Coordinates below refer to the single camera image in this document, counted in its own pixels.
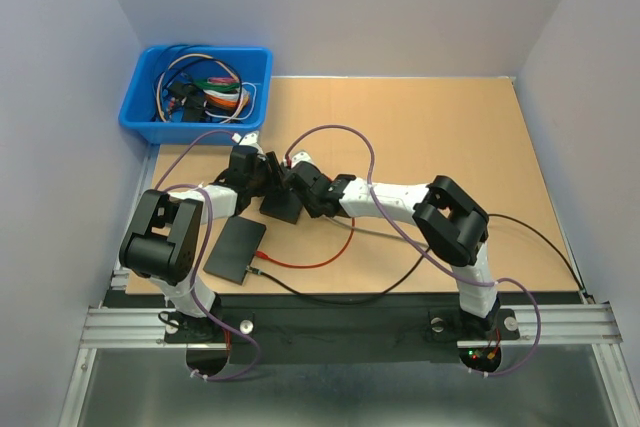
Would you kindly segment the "black network switch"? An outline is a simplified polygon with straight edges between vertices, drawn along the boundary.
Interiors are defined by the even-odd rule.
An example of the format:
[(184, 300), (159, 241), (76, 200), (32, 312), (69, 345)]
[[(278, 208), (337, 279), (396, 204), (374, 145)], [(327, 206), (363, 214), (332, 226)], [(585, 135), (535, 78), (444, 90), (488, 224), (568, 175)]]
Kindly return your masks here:
[(289, 188), (274, 189), (263, 198), (259, 212), (267, 217), (295, 225), (302, 211), (302, 203)]
[(204, 272), (242, 285), (265, 233), (266, 226), (262, 223), (239, 216), (229, 218), (205, 263)]

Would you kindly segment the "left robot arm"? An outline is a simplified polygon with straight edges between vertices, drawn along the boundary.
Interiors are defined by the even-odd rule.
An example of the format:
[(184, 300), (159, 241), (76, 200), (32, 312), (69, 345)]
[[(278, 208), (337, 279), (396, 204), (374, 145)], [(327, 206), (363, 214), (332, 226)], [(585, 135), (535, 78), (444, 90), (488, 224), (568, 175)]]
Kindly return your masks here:
[(228, 167), (211, 184), (166, 191), (149, 189), (137, 204), (119, 249), (119, 262), (160, 288), (175, 310), (162, 313), (171, 343), (211, 342), (229, 335), (222, 326), (220, 298), (200, 279), (206, 237), (202, 226), (225, 222), (206, 265), (215, 275), (242, 282), (266, 233), (265, 225), (244, 219), (260, 198), (270, 216), (296, 222), (300, 205), (284, 185), (284, 169), (273, 152), (256, 144), (233, 147)]

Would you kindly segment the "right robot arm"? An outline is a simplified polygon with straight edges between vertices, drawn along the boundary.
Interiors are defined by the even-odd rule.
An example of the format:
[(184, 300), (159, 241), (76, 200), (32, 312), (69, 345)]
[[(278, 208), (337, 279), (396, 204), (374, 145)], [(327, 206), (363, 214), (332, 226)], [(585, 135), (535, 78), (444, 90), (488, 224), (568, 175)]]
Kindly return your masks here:
[(375, 183), (351, 174), (330, 179), (301, 160), (285, 170), (284, 183), (313, 218), (383, 218), (394, 229), (401, 223), (417, 227), (429, 252), (451, 267), (463, 331), (482, 337), (495, 327), (500, 304), (489, 268), (489, 216), (451, 178), (417, 185)]

